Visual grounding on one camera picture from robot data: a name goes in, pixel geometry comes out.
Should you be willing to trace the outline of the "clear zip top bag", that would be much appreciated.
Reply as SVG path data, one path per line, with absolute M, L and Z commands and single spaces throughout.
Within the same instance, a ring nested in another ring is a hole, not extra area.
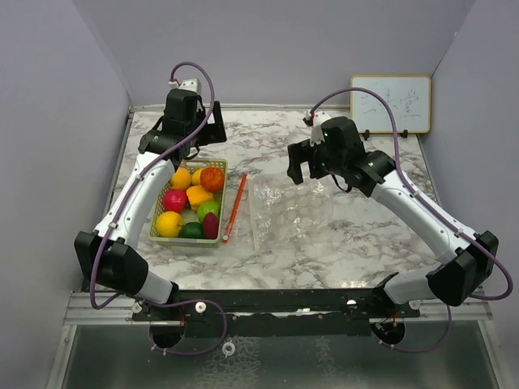
M 249 209 L 258 250 L 299 245 L 332 219 L 331 186 L 310 180 L 296 186 L 283 174 L 261 174 L 249 181 Z

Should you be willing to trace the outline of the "orange toy pumpkin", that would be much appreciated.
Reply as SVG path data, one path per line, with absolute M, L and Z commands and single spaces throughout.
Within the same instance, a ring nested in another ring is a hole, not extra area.
M 218 192 L 225 184 L 225 173 L 217 167 L 203 169 L 199 176 L 200 185 L 208 192 Z

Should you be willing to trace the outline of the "yellow toy bell pepper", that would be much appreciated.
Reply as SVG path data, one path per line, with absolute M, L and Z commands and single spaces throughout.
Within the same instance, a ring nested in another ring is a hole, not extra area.
M 190 208 L 197 211 L 202 203 L 212 201 L 214 195 L 212 192 L 205 190 L 201 185 L 190 186 L 186 190 L 187 200 L 190 204 Z

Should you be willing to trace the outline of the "pale green plastic basket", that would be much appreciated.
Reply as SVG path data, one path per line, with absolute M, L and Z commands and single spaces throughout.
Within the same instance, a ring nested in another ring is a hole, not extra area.
M 150 221 L 150 228 L 149 228 L 149 237 L 152 241 L 156 242 L 157 244 L 161 246 L 215 246 L 219 243 L 221 235 L 222 235 L 222 221 L 221 217 L 223 216 L 223 210 L 225 207 L 225 191 L 226 191 L 226 184 L 227 184 L 227 173 L 228 173 L 228 163 L 226 160 L 223 159 L 194 159 L 194 160 L 187 160 L 183 161 L 181 163 L 181 166 L 185 169 L 188 169 L 190 174 L 193 174 L 197 169 L 200 168 L 207 168 L 207 167 L 217 167 L 224 171 L 225 173 L 225 184 L 221 190 L 218 192 L 214 192 L 214 199 L 215 201 L 219 202 L 221 204 L 221 211 L 219 219 L 219 232 L 218 237 L 216 239 L 210 240 L 210 239 L 186 239 L 186 238 L 179 238 L 178 236 L 176 238 L 166 238 L 161 237 L 158 235 L 157 230 L 155 228 L 155 222 L 156 218 L 162 213 L 166 212 L 162 205 L 162 199 L 163 195 L 167 190 L 171 190 L 169 186 L 169 180 L 164 185 L 163 189 L 161 190 L 160 194 L 157 196 L 157 201 L 155 203 L 155 209 L 152 214 L 152 219 Z M 199 222 L 196 211 L 192 210 L 190 208 L 190 204 L 187 200 L 187 205 L 183 212 L 180 214 L 183 218 L 183 225 L 190 222 Z

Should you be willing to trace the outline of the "yellow toy mango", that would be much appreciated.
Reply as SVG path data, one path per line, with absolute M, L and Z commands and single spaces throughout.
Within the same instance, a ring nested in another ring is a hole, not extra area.
M 201 180 L 201 173 L 204 171 L 204 168 L 197 169 L 192 175 L 191 175 L 191 184 L 193 186 L 199 186 L 200 180 Z

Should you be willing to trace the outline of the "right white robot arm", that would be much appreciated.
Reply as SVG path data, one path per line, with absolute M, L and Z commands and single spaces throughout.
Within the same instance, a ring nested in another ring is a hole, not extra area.
M 308 164 L 314 179 L 342 177 L 349 190 L 360 190 L 398 216 L 439 262 L 436 269 L 397 273 L 379 283 L 383 291 L 372 298 L 378 315 L 390 317 L 415 300 L 439 299 L 459 306 L 490 276 L 493 264 L 487 256 L 496 253 L 497 237 L 456 222 L 398 173 L 392 157 L 381 150 L 366 151 L 352 120 L 330 116 L 319 120 L 309 139 L 288 146 L 288 155 L 287 174 L 295 184 L 303 181 L 302 163 Z

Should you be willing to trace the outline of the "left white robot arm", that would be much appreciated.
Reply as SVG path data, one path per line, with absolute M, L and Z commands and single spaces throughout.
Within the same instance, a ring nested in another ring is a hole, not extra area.
M 130 177 L 92 232 L 79 232 L 74 248 L 90 285 L 151 302 L 158 318 L 173 318 L 179 308 L 178 286 L 154 274 L 137 253 L 139 235 L 157 196 L 191 149 L 224 143 L 221 107 L 204 108 L 198 79 L 170 82 L 165 110 L 140 140 Z

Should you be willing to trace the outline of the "clear bag orange slider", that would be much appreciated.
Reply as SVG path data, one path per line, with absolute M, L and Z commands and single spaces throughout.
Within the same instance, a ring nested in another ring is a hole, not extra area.
M 247 182 L 247 174 L 244 173 L 242 175 L 242 179 L 240 181 L 240 185 L 239 185 L 239 188 L 238 188 L 235 200 L 234 200 L 233 209 L 232 209 L 232 212 L 231 212 L 230 217 L 229 217 L 229 222 L 228 222 L 225 234 L 223 236 L 223 242 L 224 243 L 227 243 L 229 241 L 230 235 L 232 233 L 232 230 L 233 230 L 233 227 L 234 227 L 234 222 L 235 222 L 236 217 L 237 217 L 239 205 L 240 205 L 241 200 L 242 200 L 242 193 L 244 191 L 246 182 Z

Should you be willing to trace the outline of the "orange toy citrus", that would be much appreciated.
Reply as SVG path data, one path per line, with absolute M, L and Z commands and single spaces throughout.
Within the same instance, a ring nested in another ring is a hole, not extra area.
M 188 169 L 179 167 L 169 180 L 169 186 L 173 190 L 186 190 L 191 186 L 191 174 Z

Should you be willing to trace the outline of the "red toy apple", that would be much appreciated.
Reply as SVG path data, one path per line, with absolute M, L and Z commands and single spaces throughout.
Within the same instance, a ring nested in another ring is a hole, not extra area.
M 184 190 L 167 190 L 163 195 L 162 205 L 167 212 L 181 214 L 187 205 L 187 194 Z

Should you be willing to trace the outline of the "light green toy apple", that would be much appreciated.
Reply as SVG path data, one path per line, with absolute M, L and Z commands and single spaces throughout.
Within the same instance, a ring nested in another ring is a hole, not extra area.
M 216 218 L 220 216 L 221 204 L 215 200 L 208 200 L 201 203 L 196 211 L 200 223 L 204 221 L 208 213 L 212 213 Z

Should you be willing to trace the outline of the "dark red toy fruit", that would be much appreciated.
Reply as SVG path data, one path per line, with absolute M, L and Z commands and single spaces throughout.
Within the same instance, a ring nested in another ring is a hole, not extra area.
M 216 239 L 219 232 L 218 217 L 212 212 L 207 213 L 202 222 L 202 229 L 206 239 Z

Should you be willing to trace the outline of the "yellow toy lemon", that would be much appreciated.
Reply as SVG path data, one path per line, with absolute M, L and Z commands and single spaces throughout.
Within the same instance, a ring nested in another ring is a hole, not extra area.
M 177 212 L 162 212 L 155 222 L 157 233 L 161 237 L 176 238 L 183 227 L 183 218 Z

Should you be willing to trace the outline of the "dark green toy lime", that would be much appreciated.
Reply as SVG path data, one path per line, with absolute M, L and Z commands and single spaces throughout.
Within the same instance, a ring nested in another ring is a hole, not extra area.
M 204 239 L 203 225 L 198 222 L 186 223 L 180 229 L 178 237 L 186 239 Z

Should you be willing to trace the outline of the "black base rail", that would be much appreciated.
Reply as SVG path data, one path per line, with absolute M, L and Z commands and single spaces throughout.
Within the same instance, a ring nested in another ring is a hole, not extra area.
M 200 289 L 179 290 L 176 307 L 144 305 L 137 323 L 183 330 L 188 337 L 369 336 L 370 321 L 417 318 L 378 289 Z

